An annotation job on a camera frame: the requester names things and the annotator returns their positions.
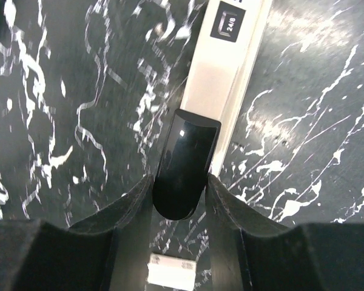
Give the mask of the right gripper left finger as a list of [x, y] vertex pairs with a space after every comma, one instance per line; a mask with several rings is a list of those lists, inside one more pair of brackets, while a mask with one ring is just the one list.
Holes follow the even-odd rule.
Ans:
[[68, 229], [36, 221], [12, 290], [143, 290], [152, 187], [153, 176], [147, 175]]

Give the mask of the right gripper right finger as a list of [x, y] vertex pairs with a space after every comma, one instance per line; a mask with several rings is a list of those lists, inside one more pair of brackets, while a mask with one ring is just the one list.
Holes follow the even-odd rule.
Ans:
[[213, 175], [205, 203], [214, 290], [321, 290], [304, 227], [270, 220]]

